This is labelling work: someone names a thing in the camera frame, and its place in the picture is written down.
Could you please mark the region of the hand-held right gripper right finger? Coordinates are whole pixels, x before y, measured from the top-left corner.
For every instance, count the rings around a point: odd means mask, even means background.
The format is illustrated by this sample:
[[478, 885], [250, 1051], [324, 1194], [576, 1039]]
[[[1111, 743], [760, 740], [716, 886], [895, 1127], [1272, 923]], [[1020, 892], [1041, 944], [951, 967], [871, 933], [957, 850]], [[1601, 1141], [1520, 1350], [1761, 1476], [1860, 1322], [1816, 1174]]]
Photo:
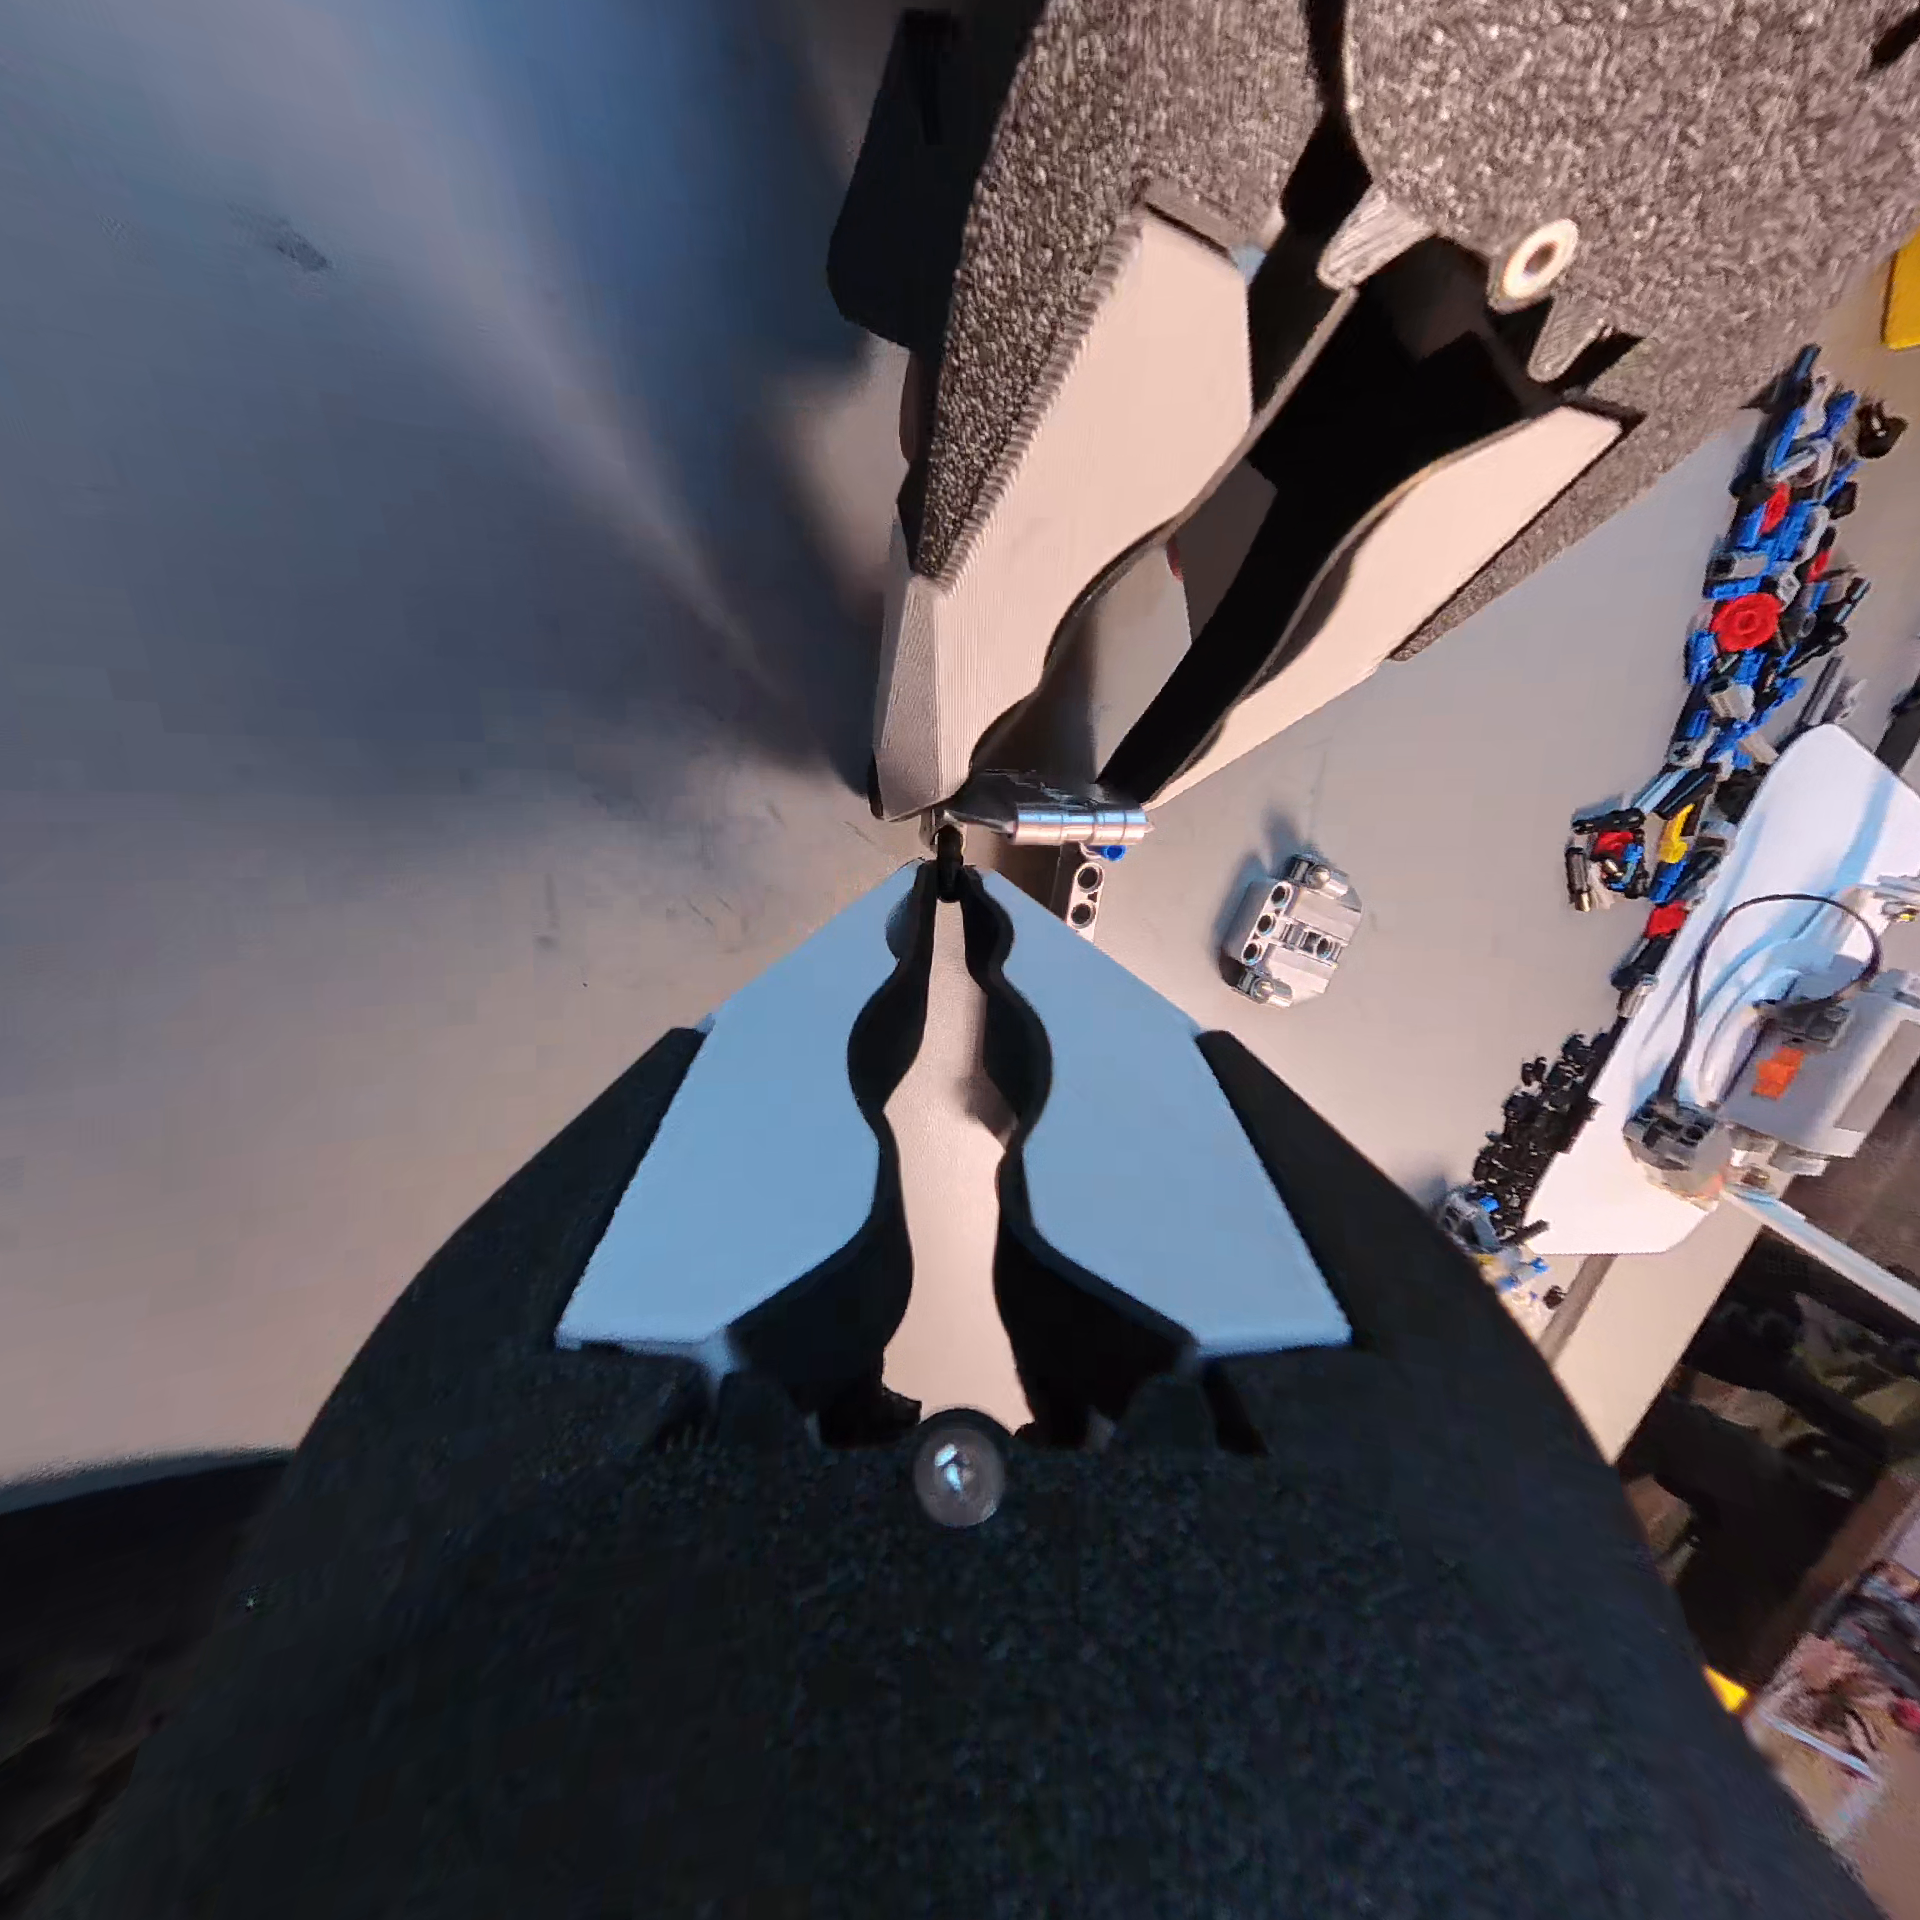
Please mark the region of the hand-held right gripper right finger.
[[1016, 892], [961, 869], [980, 1066], [1008, 1130], [991, 1295], [1045, 1443], [1153, 1381], [1353, 1341], [1201, 1028]]

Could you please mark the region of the pile of black pins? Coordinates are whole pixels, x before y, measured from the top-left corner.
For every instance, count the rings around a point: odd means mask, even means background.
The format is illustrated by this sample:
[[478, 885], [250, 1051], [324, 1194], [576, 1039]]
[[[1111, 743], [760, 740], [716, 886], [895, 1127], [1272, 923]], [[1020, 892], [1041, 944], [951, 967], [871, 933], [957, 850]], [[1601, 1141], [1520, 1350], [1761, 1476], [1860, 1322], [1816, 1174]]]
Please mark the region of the pile of black pins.
[[1592, 1080], [1616, 1044], [1616, 1028], [1573, 1032], [1553, 1055], [1535, 1055], [1502, 1104], [1498, 1127], [1484, 1138], [1466, 1190], [1498, 1246], [1543, 1230], [1532, 1211], [1551, 1162], [1565, 1155], [1592, 1116]]

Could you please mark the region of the pile of small mixed pieces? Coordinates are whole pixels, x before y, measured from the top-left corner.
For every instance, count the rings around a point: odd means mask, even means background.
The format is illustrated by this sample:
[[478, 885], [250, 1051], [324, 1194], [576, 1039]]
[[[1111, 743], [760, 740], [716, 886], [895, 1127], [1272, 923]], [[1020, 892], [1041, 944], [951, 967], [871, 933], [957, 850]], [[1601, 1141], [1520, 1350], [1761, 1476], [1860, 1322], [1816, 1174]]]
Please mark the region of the pile of small mixed pieces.
[[1729, 519], [1701, 568], [1682, 645], [1685, 695], [1655, 772], [1623, 800], [1573, 815], [1573, 910], [1638, 904], [1645, 922], [1609, 975], [1618, 1012], [1647, 995], [1702, 902], [1740, 823], [1786, 738], [1823, 726], [1840, 701], [1840, 655], [1869, 578], [1840, 538], [1864, 468], [1906, 420], [1836, 378], [1809, 342], [1760, 398], [1760, 424], [1729, 484]]

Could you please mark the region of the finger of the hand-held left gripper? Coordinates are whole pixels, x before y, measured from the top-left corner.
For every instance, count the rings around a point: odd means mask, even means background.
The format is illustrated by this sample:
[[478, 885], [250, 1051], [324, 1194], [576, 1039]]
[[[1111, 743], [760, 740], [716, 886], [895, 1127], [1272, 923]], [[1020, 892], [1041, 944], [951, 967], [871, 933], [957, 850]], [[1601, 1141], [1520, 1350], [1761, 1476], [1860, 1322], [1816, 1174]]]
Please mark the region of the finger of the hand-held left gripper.
[[1205, 495], [1253, 418], [1238, 266], [1135, 207], [943, 560], [912, 563], [904, 528], [890, 532], [871, 748], [881, 821], [961, 790], [1074, 611]]
[[1498, 557], [1625, 434], [1623, 418], [1560, 402], [1453, 451], [1391, 487], [1334, 542], [1271, 635], [1249, 607], [1196, 642], [1101, 768], [1152, 810], [1341, 699]]

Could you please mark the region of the printed magazine page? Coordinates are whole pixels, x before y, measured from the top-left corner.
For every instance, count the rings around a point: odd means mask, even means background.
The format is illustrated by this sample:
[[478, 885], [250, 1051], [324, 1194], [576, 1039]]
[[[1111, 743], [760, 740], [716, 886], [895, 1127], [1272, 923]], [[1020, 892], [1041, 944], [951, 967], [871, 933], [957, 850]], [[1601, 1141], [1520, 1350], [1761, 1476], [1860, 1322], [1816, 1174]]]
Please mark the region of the printed magazine page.
[[1918, 1579], [1902, 1559], [1853, 1576], [1744, 1718], [1815, 1831], [1853, 1853], [1877, 1818], [1914, 1812]]

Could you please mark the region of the grey motor with orange end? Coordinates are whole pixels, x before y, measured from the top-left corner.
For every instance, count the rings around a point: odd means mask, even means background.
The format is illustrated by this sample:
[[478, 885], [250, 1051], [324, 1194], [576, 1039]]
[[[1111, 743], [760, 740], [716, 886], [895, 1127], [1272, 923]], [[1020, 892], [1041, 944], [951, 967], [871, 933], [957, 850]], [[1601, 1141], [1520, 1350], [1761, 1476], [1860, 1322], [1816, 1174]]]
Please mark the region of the grey motor with orange end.
[[1728, 1194], [1783, 1196], [1806, 1173], [1783, 1141], [1677, 1096], [1650, 1096], [1623, 1125], [1628, 1157], [1663, 1194], [1712, 1211]]

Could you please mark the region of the person's black clothing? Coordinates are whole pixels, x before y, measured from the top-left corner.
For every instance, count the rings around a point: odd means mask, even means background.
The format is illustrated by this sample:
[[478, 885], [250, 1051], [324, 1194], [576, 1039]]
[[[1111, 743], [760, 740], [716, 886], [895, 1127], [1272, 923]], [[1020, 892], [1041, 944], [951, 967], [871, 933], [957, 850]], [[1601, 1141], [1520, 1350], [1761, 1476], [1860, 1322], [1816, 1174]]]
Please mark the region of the person's black clothing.
[[100, 1470], [1, 1517], [1, 1916], [28, 1912], [170, 1716], [288, 1456]]

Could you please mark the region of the silver engine block piece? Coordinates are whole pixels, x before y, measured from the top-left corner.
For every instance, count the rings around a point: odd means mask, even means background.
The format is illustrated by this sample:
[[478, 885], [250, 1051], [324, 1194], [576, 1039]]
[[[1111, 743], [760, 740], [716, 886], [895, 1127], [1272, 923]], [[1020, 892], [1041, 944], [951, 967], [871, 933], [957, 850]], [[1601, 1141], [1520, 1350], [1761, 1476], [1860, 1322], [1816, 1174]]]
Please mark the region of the silver engine block piece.
[[1101, 787], [1068, 789], [1032, 772], [983, 771], [940, 806], [943, 826], [980, 829], [1012, 848], [1128, 848], [1152, 831], [1145, 806]]
[[1361, 911], [1353, 880], [1314, 852], [1248, 883], [1220, 939], [1238, 997], [1296, 1007], [1326, 995], [1353, 947]]

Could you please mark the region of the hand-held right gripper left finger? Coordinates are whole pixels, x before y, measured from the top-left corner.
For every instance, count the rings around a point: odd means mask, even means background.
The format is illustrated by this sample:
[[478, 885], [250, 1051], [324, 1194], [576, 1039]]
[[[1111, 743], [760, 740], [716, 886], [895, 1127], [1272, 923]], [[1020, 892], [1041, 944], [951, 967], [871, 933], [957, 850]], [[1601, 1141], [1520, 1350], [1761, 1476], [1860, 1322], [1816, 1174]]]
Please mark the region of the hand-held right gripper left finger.
[[932, 861], [909, 861], [725, 999], [556, 1325], [562, 1354], [690, 1363], [784, 1391], [826, 1445], [920, 1406], [881, 1381], [914, 1284], [887, 1106], [919, 1058]]

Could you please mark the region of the grey battery box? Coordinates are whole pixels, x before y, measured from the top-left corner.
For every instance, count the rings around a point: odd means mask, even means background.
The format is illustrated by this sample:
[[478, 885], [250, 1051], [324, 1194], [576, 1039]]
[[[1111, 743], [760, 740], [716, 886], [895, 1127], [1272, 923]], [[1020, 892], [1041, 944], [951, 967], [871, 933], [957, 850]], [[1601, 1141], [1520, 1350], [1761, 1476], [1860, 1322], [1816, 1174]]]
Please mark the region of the grey battery box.
[[1740, 1085], [1736, 1125], [1804, 1157], [1852, 1159], [1918, 1060], [1918, 974], [1878, 974], [1821, 1014], [1772, 1024]]

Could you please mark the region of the transparent brick assembly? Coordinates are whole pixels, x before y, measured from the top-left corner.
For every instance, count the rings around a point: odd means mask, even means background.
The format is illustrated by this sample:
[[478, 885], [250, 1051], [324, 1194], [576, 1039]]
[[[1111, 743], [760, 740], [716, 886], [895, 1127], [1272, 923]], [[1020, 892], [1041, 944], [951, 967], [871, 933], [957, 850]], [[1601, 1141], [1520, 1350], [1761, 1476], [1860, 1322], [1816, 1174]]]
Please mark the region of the transparent brick assembly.
[[1453, 1187], [1439, 1200], [1434, 1223], [1474, 1262], [1526, 1336], [1540, 1341], [1568, 1292], [1524, 1236], [1505, 1235], [1497, 1196], [1469, 1183]]

